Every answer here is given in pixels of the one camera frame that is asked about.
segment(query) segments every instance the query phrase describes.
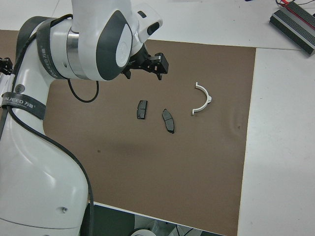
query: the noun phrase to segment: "white plastic arc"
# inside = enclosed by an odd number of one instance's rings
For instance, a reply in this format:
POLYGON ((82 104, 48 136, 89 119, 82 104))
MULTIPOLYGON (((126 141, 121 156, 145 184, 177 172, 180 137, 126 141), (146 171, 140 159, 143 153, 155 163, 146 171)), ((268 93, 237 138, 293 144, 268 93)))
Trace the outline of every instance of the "white plastic arc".
POLYGON ((203 87, 203 86, 200 86, 198 84, 198 82, 196 82, 196 89, 200 89, 201 91, 203 91, 206 96, 207 96, 207 101, 205 102, 205 104, 203 104, 201 107, 199 108, 196 108, 196 109, 193 109, 192 110, 192 115, 194 115, 195 112, 200 112, 201 110, 205 109, 205 107, 211 102, 212 100, 212 97, 208 94, 208 91, 203 87))

